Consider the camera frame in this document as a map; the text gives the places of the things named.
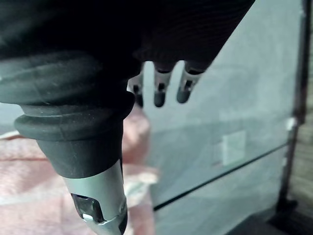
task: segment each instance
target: pink cloth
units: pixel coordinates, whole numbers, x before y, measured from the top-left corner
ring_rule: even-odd
[[[157,172],[143,166],[148,151],[149,122],[134,107],[124,122],[124,188],[129,223],[126,235],[154,235],[148,186]],[[34,140],[9,137],[0,141],[0,234],[93,235],[79,218],[63,179]]]

